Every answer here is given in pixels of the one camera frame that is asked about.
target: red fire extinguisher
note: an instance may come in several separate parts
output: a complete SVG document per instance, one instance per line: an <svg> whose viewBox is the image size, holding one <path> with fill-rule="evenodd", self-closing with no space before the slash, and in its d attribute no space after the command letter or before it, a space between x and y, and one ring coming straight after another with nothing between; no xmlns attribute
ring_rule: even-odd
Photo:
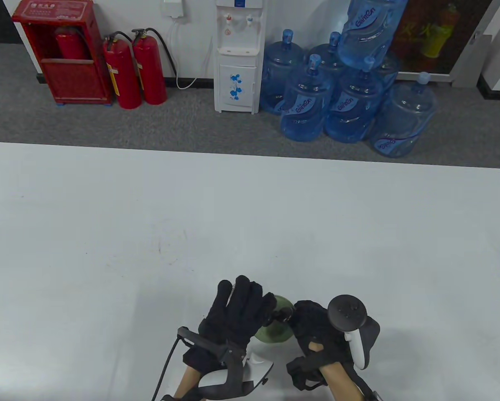
<svg viewBox="0 0 500 401"><path fill-rule="evenodd" d="M164 82L163 67L161 65L161 56L159 55L159 46L155 38L147 35L150 31L155 33L163 44L174 73L176 73L176 69L172 57L168 52L168 48L166 47L166 43L164 43L159 32L154 28L132 29L131 32L135 32L133 53L137 60L137 67L139 67L139 76L143 85L144 99L149 104L159 105L164 103L168 96L166 95L166 85Z"/></svg>
<svg viewBox="0 0 500 401"><path fill-rule="evenodd" d="M116 35L122 35L132 40L123 32L116 31L110 34L103 43L103 53L109 69L112 85L115 90L118 104L122 109L136 109L143 102L140 87L135 74L135 63L131 56L131 48L124 40L118 40Z"/></svg>
<svg viewBox="0 0 500 401"><path fill-rule="evenodd" d="M86 40L78 28L59 27L55 30L62 57L72 60L92 60Z"/></svg>

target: forearm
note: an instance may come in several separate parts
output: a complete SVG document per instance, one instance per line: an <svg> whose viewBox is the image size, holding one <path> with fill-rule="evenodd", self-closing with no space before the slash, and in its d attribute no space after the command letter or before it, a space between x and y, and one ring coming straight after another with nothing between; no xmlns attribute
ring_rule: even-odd
<svg viewBox="0 0 500 401"><path fill-rule="evenodd" d="M364 401L363 394L349 378L341 363L320 368L335 401Z"/></svg>
<svg viewBox="0 0 500 401"><path fill-rule="evenodd" d="M202 375L197 370L187 366L187 370L183 374L183 378L174 394L175 399L181 399L187 394L191 388L195 387L199 382Z"/></svg>

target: blue water jug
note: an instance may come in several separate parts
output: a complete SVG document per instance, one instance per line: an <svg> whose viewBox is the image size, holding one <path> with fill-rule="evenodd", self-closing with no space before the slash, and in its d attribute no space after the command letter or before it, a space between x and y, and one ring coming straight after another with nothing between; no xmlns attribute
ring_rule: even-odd
<svg viewBox="0 0 500 401"><path fill-rule="evenodd" d="M343 143L365 139L383 94L382 79L372 69L374 62L366 57L363 69L348 67L339 78L325 124L332 139Z"/></svg>
<svg viewBox="0 0 500 401"><path fill-rule="evenodd" d="M320 69L321 57L309 56L309 65L288 78L280 123L282 132L294 141L309 142L321 135L330 107L334 80Z"/></svg>
<svg viewBox="0 0 500 401"><path fill-rule="evenodd" d="M384 57L382 64L376 69L376 72L382 78L384 92L387 92L393 86L400 70L401 61L399 61L394 53L389 51Z"/></svg>
<svg viewBox="0 0 500 401"><path fill-rule="evenodd" d="M370 56L381 65L393 41L408 0L351 0L349 20L343 27L339 56L355 69Z"/></svg>
<svg viewBox="0 0 500 401"><path fill-rule="evenodd" d="M342 72L345 70L345 64L341 61L338 54L339 32L332 32L330 42L320 44L311 49L309 54L321 56L320 69L328 72L334 80L338 80Z"/></svg>
<svg viewBox="0 0 500 401"><path fill-rule="evenodd" d="M304 62L304 51L292 42L293 31L285 29L282 42L265 48L261 79L261 108L269 113L282 113L283 95L289 74Z"/></svg>
<svg viewBox="0 0 500 401"><path fill-rule="evenodd" d="M403 157L410 153L438 109L436 95L422 72L416 83L396 84L378 114L369 143L381 155Z"/></svg>

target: gray carpet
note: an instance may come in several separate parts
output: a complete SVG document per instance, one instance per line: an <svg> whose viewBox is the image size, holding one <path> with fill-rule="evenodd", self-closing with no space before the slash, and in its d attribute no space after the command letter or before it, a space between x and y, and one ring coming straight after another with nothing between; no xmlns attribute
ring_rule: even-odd
<svg viewBox="0 0 500 401"><path fill-rule="evenodd" d="M500 101L476 89L434 88L441 104L411 155L398 162L500 168ZM21 45L0 44L0 142L124 147L389 162L365 144L322 136L296 143L266 113L216 113L213 92L171 89L160 107L57 107Z"/></svg>

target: white cable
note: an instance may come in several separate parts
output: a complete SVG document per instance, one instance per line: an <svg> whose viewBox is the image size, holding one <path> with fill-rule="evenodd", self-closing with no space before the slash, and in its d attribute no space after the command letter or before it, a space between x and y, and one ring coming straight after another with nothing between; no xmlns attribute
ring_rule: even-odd
<svg viewBox="0 0 500 401"><path fill-rule="evenodd" d="M174 58L173 61L174 64L176 65L176 86L178 87L179 90L185 90L193 86L196 80L198 80L198 77L194 78L194 80L185 88L181 88L181 86L179 86L179 52L177 51L177 46L172 47L172 33L175 25L176 25L176 20L174 20L174 22L170 27L170 30L168 31L168 46L170 46L170 48L172 49L172 57ZM176 26L176 40L178 38L178 29L179 29L179 24ZM209 60L211 59L212 46L213 46L213 37L211 37L209 41L209 47L207 49L206 57L202 63L202 69L200 70L201 71L200 75L204 75L207 71Z"/></svg>

